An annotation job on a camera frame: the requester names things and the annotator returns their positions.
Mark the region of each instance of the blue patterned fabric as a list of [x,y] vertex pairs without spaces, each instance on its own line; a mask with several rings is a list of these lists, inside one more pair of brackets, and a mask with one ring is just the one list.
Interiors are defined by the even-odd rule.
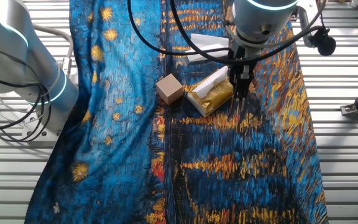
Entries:
[[[178,2],[188,33],[224,37],[227,0]],[[132,3],[154,46],[189,48],[166,0]],[[260,62],[243,105],[203,118],[184,97],[223,65],[144,45],[126,1],[70,0],[80,97],[39,179],[26,223],[327,223],[316,141],[295,46]],[[289,23],[270,41],[292,36]]]

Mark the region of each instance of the metal grating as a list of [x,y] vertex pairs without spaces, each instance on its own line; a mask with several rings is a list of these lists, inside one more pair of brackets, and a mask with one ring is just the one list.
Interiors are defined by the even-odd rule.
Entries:
[[[24,2],[34,23],[69,33],[68,0]],[[302,41],[297,46],[319,147],[330,223],[358,224],[358,122],[342,117],[339,109],[358,97],[358,9],[351,8],[348,2],[331,0],[323,15],[330,34],[337,40],[334,55],[322,58]],[[293,25],[294,31],[299,32],[299,23]],[[56,60],[62,60],[68,43],[50,34],[37,34]],[[75,62],[71,73],[76,73]],[[25,101],[13,93],[3,99],[15,108],[27,108]],[[18,114],[1,108],[7,118],[17,118]],[[14,126],[9,132],[20,135],[21,127]],[[51,144],[11,144],[0,140],[0,223],[23,223],[32,191],[52,149]]]

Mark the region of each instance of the gold tissue box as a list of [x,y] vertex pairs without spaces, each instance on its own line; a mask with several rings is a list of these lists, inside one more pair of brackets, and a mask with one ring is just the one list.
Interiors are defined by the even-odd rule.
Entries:
[[197,83],[187,93],[187,98],[204,117],[210,115],[213,111],[219,108],[223,103],[230,99],[233,94],[233,85],[229,82],[226,72],[226,78],[218,84],[214,85],[207,92],[206,96],[200,98],[197,93],[194,92],[194,90],[200,84],[211,78],[211,76],[212,75]]

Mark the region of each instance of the cable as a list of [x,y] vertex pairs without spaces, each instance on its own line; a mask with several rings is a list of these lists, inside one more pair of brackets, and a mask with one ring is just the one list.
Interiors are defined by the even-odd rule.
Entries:
[[317,21],[319,16],[321,16],[321,24],[325,28],[324,23],[323,23],[323,10],[326,7],[326,3],[327,3],[327,0],[324,0],[324,2],[321,3],[321,5],[320,5],[316,15],[314,16],[314,18],[310,21],[310,23],[299,34],[294,35],[291,39],[287,39],[287,40],[284,40],[282,42],[277,42],[277,43],[272,43],[272,44],[253,44],[253,43],[246,42],[246,41],[240,39],[236,34],[234,34],[230,30],[230,27],[225,26],[225,28],[226,28],[227,32],[230,34],[230,36],[233,39],[235,39],[239,44],[246,45],[246,46],[249,46],[249,47],[258,47],[258,48],[277,47],[277,46],[280,46],[280,45],[283,45],[283,44],[287,44],[288,42],[291,42],[293,39],[296,39],[298,37],[303,37],[304,34],[310,33],[309,32],[310,27]]
[[16,85],[16,84],[11,84],[11,83],[4,82],[4,81],[0,80],[0,84],[11,86],[11,87],[14,87],[14,88],[26,88],[26,87],[37,86],[39,88],[39,90],[40,90],[40,93],[38,94],[37,100],[35,101],[33,107],[31,107],[30,111],[27,114],[25,114],[21,119],[18,119],[17,121],[15,121],[15,122],[13,122],[11,124],[1,126],[0,130],[4,129],[4,128],[10,128],[12,126],[15,126],[15,125],[21,123],[22,121],[24,121],[26,118],[28,118],[34,112],[34,110],[36,109],[36,107],[38,105],[38,102],[41,99],[42,88],[44,88],[44,90],[47,90],[47,88],[45,86],[43,86],[41,84],[36,84],[36,83],[34,83],[34,84],[25,84],[25,85]]
[[[7,57],[11,58],[11,60],[19,62],[19,63],[25,65],[26,67],[28,67],[34,73],[34,75],[37,77],[37,79],[40,82],[40,78],[38,77],[37,72],[35,72],[35,70],[27,62],[22,61],[22,60],[18,59],[17,57],[9,55],[9,54],[1,51],[1,50],[0,50],[0,54],[4,54]],[[38,97],[37,97],[33,107],[31,107],[30,111],[28,113],[26,113],[21,119],[18,119],[17,121],[12,122],[11,124],[0,126],[1,131],[3,131],[3,129],[5,129],[5,128],[10,128],[10,127],[12,127],[14,125],[17,125],[17,124],[21,123],[23,120],[25,120],[26,118],[28,118],[34,112],[34,110],[38,106],[38,103],[39,103],[40,100],[42,100],[42,102],[41,102],[41,113],[42,113],[42,116],[44,115],[44,104],[45,104],[44,97],[45,97],[45,95],[47,97],[47,102],[50,103],[50,94],[49,94],[49,90],[48,90],[48,88],[46,86],[44,86],[42,84],[39,84],[39,83],[30,83],[30,84],[25,84],[25,85],[17,85],[17,84],[8,83],[8,82],[2,81],[2,80],[0,80],[0,84],[11,86],[11,87],[14,87],[14,88],[27,88],[27,87],[32,87],[32,86],[37,86],[39,88]],[[15,139],[14,141],[29,142],[29,141],[33,141],[38,136],[40,136],[40,134],[42,134],[42,132],[47,127],[47,125],[48,125],[48,123],[50,121],[50,116],[52,114],[52,107],[51,106],[48,107],[48,111],[49,111],[49,113],[48,113],[48,117],[47,117],[47,120],[45,122],[45,125],[42,127],[41,131],[38,133],[38,135],[36,135],[36,137],[34,137],[34,138],[30,139],[30,140],[26,140],[27,138],[29,138],[31,135],[33,135],[37,131],[37,129],[38,129],[38,127],[39,127],[39,125],[40,125],[40,123],[42,121],[42,116],[39,118],[39,123],[37,124],[36,128],[31,132],[30,135],[28,135],[24,139]]]
[[[12,107],[10,107],[10,106],[9,106],[8,108],[10,108],[11,110],[20,112],[20,113],[27,113],[27,111],[19,111],[19,110],[15,109],[15,108],[12,108]],[[28,122],[21,122],[20,124],[30,124],[30,123],[33,123],[34,121],[38,121],[39,119],[41,119],[41,118],[44,116],[45,113],[46,113],[45,111],[41,111],[41,115],[40,115],[38,118],[36,118],[36,119],[34,119],[34,120],[31,120],[31,121],[28,121]],[[11,119],[5,117],[5,116],[1,113],[1,110],[0,110],[0,115],[1,115],[3,118],[5,118],[6,120],[8,120],[8,121],[14,121],[14,120],[11,120]]]
[[20,109],[16,109],[16,108],[13,108],[11,106],[9,106],[8,104],[5,103],[5,101],[1,98],[0,96],[0,102],[6,106],[7,108],[13,110],[13,111],[16,111],[16,112],[20,112],[20,113],[27,113],[28,111],[27,110],[20,110]]
[[[44,114],[44,98],[41,97],[41,99],[42,99],[42,102],[41,102],[41,113]],[[50,119],[51,112],[52,112],[52,111],[51,111],[51,107],[49,107],[49,114],[48,114],[48,118],[47,118],[47,120],[46,120],[46,122],[45,122],[45,125],[42,127],[42,129],[39,131],[39,133],[38,133],[34,138],[32,138],[32,139],[30,139],[30,140],[27,140],[28,138],[30,138],[30,137],[38,130],[38,128],[39,128],[39,126],[41,125],[41,122],[42,122],[42,118],[41,118],[41,117],[40,117],[39,122],[37,123],[35,129],[34,129],[30,134],[28,134],[27,137],[24,137],[24,138],[22,138],[22,139],[16,139],[16,138],[12,137],[10,134],[8,134],[7,132],[5,132],[5,130],[1,129],[1,131],[2,131],[7,137],[9,137],[10,139],[6,139],[6,138],[2,137],[1,135],[0,135],[0,138],[1,138],[2,140],[4,140],[4,141],[7,141],[7,142],[31,142],[31,141],[33,141],[34,139],[36,139],[37,137],[39,137],[39,136],[42,134],[42,132],[44,131],[44,129],[46,128],[46,126],[47,126],[47,124],[48,124],[48,122],[49,122],[49,119]]]
[[187,42],[188,45],[190,45],[191,48],[193,48],[193,50],[195,50],[196,52],[198,52],[200,55],[202,55],[203,57],[205,57],[206,59],[212,60],[214,62],[218,62],[218,63],[223,63],[223,64],[228,64],[228,65],[244,65],[246,63],[255,63],[258,62],[260,60],[269,58],[279,52],[281,52],[282,50],[286,49],[287,47],[291,46],[291,44],[295,43],[297,40],[299,40],[301,37],[307,35],[310,32],[313,32],[315,30],[318,29],[323,29],[323,27],[321,26],[315,26],[311,29],[309,29],[306,33],[304,33],[302,36],[298,36],[297,38],[289,41],[288,43],[278,47],[277,49],[265,54],[265,55],[261,55],[259,57],[256,58],[250,58],[250,59],[242,59],[242,60],[226,60],[226,59],[221,59],[221,58],[216,58],[213,56],[210,56],[209,54],[207,54],[206,52],[202,51],[200,48],[198,48],[192,41],[191,39],[187,36],[185,29],[183,28],[178,13],[177,13],[177,9],[175,6],[175,0],[170,0],[170,6],[171,6],[171,10],[172,10],[172,14],[173,14],[173,18],[177,24],[178,30],[180,32],[180,34],[182,35],[182,37],[184,38],[184,40]]
[[[152,44],[150,44],[140,33],[140,31],[137,29],[136,24],[135,24],[135,20],[134,20],[134,16],[132,15],[132,7],[131,7],[131,0],[127,0],[127,5],[128,5],[128,15],[129,15],[129,20],[131,22],[132,28],[134,29],[136,35],[139,37],[139,39],[148,47],[150,47],[152,50],[155,50],[156,52],[159,52],[161,54],[166,54],[166,55],[174,55],[174,56],[187,56],[187,55],[197,55],[199,53],[197,52],[169,52],[166,50],[161,50],[159,48],[154,47]],[[211,52],[219,52],[222,50],[228,50],[228,51],[232,51],[229,47],[223,47],[223,48],[219,48],[219,49],[209,49],[209,50],[204,50],[204,52],[206,53],[211,53]]]
[[68,52],[67,52],[67,57],[71,58],[71,55],[73,54],[73,50],[74,50],[73,38],[71,37],[71,35],[66,34],[63,31],[56,30],[56,29],[49,28],[49,27],[43,27],[43,26],[39,26],[36,24],[32,24],[32,26],[34,27],[35,30],[39,30],[39,31],[46,32],[49,34],[59,35],[59,36],[62,36],[64,39],[66,39],[70,43],[70,46],[69,46]]
[[47,94],[49,94],[49,93],[53,90],[53,88],[55,87],[56,83],[58,83],[58,81],[59,81],[60,74],[61,74],[61,72],[60,72],[60,64],[59,64],[58,62],[56,62],[56,65],[57,65],[57,77],[56,77],[56,80],[55,80],[55,82],[52,84],[52,86],[49,87],[48,92],[46,92],[46,93],[43,94],[42,96],[46,96]]

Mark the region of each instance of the tissue box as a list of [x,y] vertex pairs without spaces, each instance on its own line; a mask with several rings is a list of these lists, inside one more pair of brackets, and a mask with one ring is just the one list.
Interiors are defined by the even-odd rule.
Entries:
[[[202,87],[203,83],[203,90],[196,90],[198,87]],[[224,67],[197,83],[187,93],[187,98],[195,108],[206,117],[230,99],[232,94],[233,85],[229,82],[227,77],[227,67]]]
[[183,95],[183,86],[172,74],[161,79],[156,86],[157,93],[168,105]]

